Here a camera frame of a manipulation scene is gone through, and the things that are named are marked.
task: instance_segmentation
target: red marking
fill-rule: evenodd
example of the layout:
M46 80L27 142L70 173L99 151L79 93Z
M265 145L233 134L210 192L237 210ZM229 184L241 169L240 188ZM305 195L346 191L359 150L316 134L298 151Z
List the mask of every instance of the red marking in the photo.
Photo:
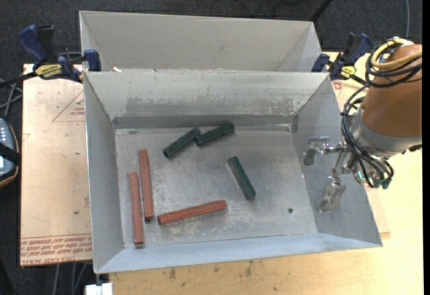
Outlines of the red marking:
M199 216L203 214L208 214L210 212L215 212L227 208L227 203L224 200L210 202L202 204L200 206L193 206L191 208L181 209L175 212L168 212L163 215L159 215L159 224L166 224L170 222L175 222L179 220L184 220L186 218L191 218L194 216Z
M75 101L76 101L76 99L81 95L83 93L83 90L75 97L75 98L73 98L73 100L52 120L53 122L55 122L55 123L66 123L66 122L84 122L85 121L85 119L83 119L83 120L57 120L57 118L58 117L60 117L61 115L62 115L62 113L64 112L64 111L66 111L68 108L69 108L69 106L70 105L72 105Z
M343 85L341 83L336 82L336 81L333 81L332 84L336 90L340 90L343 88Z
M151 173L149 171L148 151L139 151L140 179L142 181L143 211L145 220L154 217L153 189L151 185Z

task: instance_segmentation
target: yellow clamp label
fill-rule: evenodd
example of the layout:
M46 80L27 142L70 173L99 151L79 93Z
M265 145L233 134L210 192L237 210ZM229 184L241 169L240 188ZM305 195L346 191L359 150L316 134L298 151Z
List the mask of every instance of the yellow clamp label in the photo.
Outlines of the yellow clamp label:
M54 75L61 74L61 64L59 63L52 63L49 65L41 65L39 68L37 68L34 72L35 74L39 75L40 77L49 78Z
M341 74L344 77L349 77L349 76L355 74L355 67L354 66L344 66L341 70Z

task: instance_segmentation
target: black device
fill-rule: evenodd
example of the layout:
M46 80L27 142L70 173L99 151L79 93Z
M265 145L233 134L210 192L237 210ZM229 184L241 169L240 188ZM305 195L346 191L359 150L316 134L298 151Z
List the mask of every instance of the black device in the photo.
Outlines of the black device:
M13 181L17 175L19 154L12 127L0 118L0 187Z

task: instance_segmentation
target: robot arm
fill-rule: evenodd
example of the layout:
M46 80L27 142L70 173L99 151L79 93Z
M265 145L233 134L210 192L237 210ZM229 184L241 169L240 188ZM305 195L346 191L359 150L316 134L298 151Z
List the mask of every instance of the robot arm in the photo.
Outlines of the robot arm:
M407 40L392 38L370 54L366 84L344 106L343 141L336 148L322 148L339 157L318 207L321 212L339 205L345 191L340 174L353 173L359 182L386 189L394 175L389 158L421 147L421 69L422 45Z

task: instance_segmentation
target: wooden board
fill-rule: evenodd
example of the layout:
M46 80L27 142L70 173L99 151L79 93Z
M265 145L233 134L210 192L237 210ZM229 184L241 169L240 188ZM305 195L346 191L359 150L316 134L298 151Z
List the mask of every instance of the wooden board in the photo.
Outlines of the wooden board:
M23 86L19 264L91 260L83 86L40 78Z

